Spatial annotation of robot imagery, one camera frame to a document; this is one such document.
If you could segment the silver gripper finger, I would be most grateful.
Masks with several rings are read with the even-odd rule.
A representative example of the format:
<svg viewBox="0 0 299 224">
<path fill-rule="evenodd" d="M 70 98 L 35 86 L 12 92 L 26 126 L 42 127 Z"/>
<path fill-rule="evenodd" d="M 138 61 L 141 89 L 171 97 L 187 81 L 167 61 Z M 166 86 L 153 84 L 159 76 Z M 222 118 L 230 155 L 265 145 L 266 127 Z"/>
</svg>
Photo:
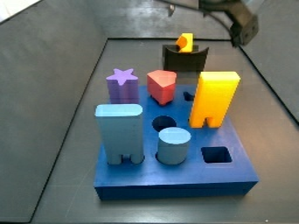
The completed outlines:
<svg viewBox="0 0 299 224">
<path fill-rule="evenodd" d="M 175 12 L 175 5 L 170 4 L 170 6 L 169 6 L 169 17 L 171 17 L 174 15 L 174 12 Z"/>
</svg>

